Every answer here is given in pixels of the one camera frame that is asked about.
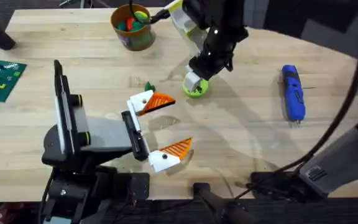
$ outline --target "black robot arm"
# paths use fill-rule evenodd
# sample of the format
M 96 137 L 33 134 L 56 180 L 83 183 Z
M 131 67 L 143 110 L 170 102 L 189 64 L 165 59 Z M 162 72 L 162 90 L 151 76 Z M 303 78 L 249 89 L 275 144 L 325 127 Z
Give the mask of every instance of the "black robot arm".
M 183 0 L 183 10 L 200 29 L 209 28 L 202 51 L 189 66 L 209 80 L 233 69 L 244 27 L 290 35 L 358 57 L 358 1 L 351 0 Z

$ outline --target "green object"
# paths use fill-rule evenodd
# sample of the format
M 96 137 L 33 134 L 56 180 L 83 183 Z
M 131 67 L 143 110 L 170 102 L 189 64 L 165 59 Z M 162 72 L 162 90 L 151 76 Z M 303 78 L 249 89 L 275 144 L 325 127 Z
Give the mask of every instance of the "green object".
M 146 83 L 146 86 L 144 86 L 144 91 L 153 90 L 155 91 L 155 87 L 151 85 L 149 82 Z
M 140 24 L 140 23 L 137 22 L 137 21 L 134 21 L 134 22 L 132 23 L 132 29 L 131 29 L 131 31 L 137 31 L 137 30 L 140 30 L 141 28 L 143 28 L 143 25 Z
M 5 62 L 0 60 L 0 85 L 5 84 L 5 88 L 0 88 L 0 102 L 5 102 L 11 91 L 13 90 L 16 82 L 19 80 L 21 74 L 26 68 L 25 64 Z
M 135 16 L 136 19 L 142 21 L 142 22 L 148 22 L 149 21 L 149 17 L 146 13 L 142 12 L 142 11 L 136 11 L 135 12 Z
M 190 92 L 184 85 L 184 83 L 182 83 L 181 87 L 183 89 L 183 91 L 185 92 L 185 95 L 191 98 L 198 98 L 198 97 L 202 97 L 203 95 L 205 95 L 205 93 L 208 91 L 208 81 L 207 80 L 201 80 L 200 84 L 198 85 L 199 88 L 195 91 Z
M 125 22 L 120 22 L 117 26 L 117 29 L 121 30 L 121 31 L 126 31 L 126 25 Z

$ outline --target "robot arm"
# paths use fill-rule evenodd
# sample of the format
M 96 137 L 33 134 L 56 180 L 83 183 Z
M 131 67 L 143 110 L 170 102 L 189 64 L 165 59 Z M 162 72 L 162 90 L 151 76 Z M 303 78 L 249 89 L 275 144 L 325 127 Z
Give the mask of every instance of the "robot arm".
M 209 80 L 225 67 L 232 70 L 236 43 L 247 37 L 244 26 L 272 30 L 358 57 L 358 1 L 183 0 L 183 10 L 200 29 L 209 28 L 200 54 L 189 62 L 192 71 L 186 79 L 190 74 L 191 80 L 198 80 L 195 75 Z M 190 91 L 197 87 L 197 82 L 186 79 Z M 358 124 L 295 172 L 268 176 L 269 183 L 260 184 L 266 178 L 254 175 L 249 186 L 260 194 L 301 202 L 325 198 L 358 180 Z
M 199 80 L 194 74 L 209 80 L 223 68 L 233 69 L 236 44 L 248 36 L 244 26 L 272 30 L 358 57 L 357 1 L 183 0 L 183 10 L 200 29 L 209 28 L 200 54 L 189 61 L 191 80 L 196 80 L 185 80 L 190 91 Z

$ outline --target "cup of toy blocks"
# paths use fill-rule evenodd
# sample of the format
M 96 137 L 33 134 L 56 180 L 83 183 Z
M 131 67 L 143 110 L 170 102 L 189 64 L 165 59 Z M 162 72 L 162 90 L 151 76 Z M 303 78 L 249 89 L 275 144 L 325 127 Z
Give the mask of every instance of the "cup of toy blocks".
M 143 6 L 133 4 L 132 9 L 136 18 L 148 21 L 150 12 Z M 143 25 L 134 19 L 129 5 L 116 9 L 111 15 L 111 25 L 117 33 L 119 40 L 128 50 L 144 50 L 150 47 L 155 40 L 150 25 Z

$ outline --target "black mount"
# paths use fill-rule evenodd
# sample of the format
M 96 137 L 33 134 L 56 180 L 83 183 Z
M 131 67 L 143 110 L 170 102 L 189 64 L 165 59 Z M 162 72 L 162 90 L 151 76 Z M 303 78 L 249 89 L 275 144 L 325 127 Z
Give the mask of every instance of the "black mount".
M 271 198 L 300 203 L 318 202 L 323 198 L 309 185 L 305 184 L 294 172 L 282 172 L 272 175 L 272 172 L 253 172 L 250 176 L 253 187 L 252 193 L 256 199 Z
M 147 173 L 119 174 L 113 167 L 100 164 L 117 159 L 131 151 L 137 160 L 147 158 L 147 150 L 128 111 L 122 113 L 132 147 L 112 151 L 93 151 L 81 148 L 91 144 L 91 134 L 79 133 L 74 108 L 82 107 L 81 95 L 70 94 L 62 65 L 55 60 L 55 92 L 58 124 L 44 138 L 42 162 L 53 167 L 41 206 L 41 215 L 49 222 L 52 217 L 71 220 L 72 224 L 98 211 L 103 200 L 145 200 L 149 197 L 150 176 Z
M 48 200 L 42 215 L 71 220 L 72 224 L 95 214 L 103 200 L 115 202 L 145 200 L 149 197 L 147 173 L 118 174 L 112 167 L 97 167 L 87 174 L 54 170 Z
M 212 211 L 215 222 L 227 224 L 263 223 L 250 215 L 246 208 L 235 200 L 225 200 L 211 192 L 207 183 L 194 183 L 193 196 L 200 199 Z

